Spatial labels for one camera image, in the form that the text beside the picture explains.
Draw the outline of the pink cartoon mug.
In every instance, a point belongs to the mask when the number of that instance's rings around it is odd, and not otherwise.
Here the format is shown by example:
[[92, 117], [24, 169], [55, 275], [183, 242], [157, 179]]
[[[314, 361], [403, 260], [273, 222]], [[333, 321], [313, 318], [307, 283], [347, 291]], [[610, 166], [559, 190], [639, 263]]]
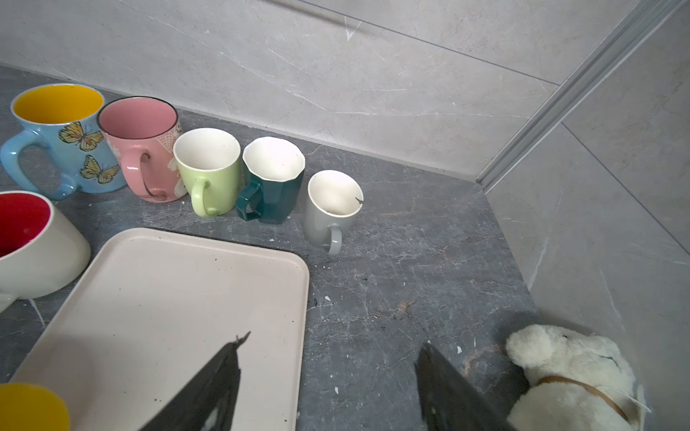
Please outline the pink cartoon mug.
[[107, 103], [97, 124], [136, 196], [168, 203], [187, 195], [174, 157], [183, 128], [172, 104], [155, 97], [124, 97]]

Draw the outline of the white mug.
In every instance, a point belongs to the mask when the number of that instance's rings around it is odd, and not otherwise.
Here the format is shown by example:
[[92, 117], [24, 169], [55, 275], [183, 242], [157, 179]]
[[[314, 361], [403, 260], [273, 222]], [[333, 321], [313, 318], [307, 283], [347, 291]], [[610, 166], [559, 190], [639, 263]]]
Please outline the white mug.
[[53, 294], [87, 267], [91, 246], [41, 194], [1, 193], [1, 309]]

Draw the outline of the beige serving tray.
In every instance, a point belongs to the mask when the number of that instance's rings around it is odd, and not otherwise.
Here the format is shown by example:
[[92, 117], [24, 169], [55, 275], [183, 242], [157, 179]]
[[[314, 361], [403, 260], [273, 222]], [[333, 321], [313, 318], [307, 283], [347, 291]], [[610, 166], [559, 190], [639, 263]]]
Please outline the beige serving tray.
[[99, 251], [14, 374], [75, 430], [136, 430], [243, 339], [232, 427], [296, 427], [309, 270], [296, 254], [134, 228]]

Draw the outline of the grey mug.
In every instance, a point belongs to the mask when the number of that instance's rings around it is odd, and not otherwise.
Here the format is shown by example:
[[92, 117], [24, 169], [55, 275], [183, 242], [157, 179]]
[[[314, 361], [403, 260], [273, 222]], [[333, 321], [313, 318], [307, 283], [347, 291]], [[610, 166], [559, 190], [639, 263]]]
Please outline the grey mug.
[[317, 172], [307, 184], [305, 238], [329, 255], [338, 255], [344, 235], [363, 204], [363, 190], [348, 174], [335, 170]]

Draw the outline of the white plush toy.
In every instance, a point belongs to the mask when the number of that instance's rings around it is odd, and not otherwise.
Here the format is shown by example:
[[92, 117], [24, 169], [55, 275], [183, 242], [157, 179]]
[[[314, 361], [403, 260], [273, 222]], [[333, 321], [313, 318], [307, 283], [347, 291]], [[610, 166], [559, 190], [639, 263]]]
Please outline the white plush toy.
[[643, 386], [607, 337], [553, 325], [530, 325], [506, 342], [530, 388], [512, 407], [517, 430], [642, 430]]

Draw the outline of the blue mug yellow inside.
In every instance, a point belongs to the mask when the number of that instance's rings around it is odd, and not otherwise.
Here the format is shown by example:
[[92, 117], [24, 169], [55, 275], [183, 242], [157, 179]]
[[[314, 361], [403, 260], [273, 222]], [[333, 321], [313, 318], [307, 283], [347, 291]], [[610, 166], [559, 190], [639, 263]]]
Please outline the blue mug yellow inside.
[[[45, 84], [18, 94], [11, 113], [23, 130], [1, 146], [1, 164], [23, 189], [62, 200], [81, 190], [100, 194], [126, 186], [119, 162], [97, 122], [104, 96], [82, 84]], [[20, 157], [29, 147], [43, 150], [57, 167], [54, 192], [41, 190], [25, 173]]]

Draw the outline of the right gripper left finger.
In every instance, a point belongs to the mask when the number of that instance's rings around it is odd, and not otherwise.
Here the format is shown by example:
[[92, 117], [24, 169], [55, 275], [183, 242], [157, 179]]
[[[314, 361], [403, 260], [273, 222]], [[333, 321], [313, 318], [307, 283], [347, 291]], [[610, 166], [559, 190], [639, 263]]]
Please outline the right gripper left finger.
[[226, 343], [145, 430], [229, 430], [241, 382], [238, 354], [248, 335]]

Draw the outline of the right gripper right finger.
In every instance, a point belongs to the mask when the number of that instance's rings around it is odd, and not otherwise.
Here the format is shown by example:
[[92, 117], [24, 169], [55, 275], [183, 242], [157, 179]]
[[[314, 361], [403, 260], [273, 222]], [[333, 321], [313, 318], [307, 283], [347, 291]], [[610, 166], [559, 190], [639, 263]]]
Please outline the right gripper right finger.
[[422, 344], [414, 368], [427, 429], [513, 429], [433, 345]]

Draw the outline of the light green mug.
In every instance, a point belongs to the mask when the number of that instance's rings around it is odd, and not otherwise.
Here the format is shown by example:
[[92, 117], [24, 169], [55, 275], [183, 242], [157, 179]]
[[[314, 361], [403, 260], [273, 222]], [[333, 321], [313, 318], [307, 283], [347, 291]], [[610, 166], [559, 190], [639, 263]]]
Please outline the light green mug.
[[221, 129], [192, 129], [175, 141], [174, 158], [197, 216], [222, 216], [235, 207], [240, 156], [238, 140]]

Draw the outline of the dark green mug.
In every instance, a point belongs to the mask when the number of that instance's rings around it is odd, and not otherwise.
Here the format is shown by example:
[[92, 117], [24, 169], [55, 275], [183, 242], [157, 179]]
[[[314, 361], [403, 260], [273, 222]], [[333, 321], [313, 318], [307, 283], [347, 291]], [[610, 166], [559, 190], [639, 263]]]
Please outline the dark green mug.
[[253, 140], [243, 153], [245, 187], [235, 206], [245, 221], [282, 224], [296, 207], [305, 156], [293, 143], [273, 136]]

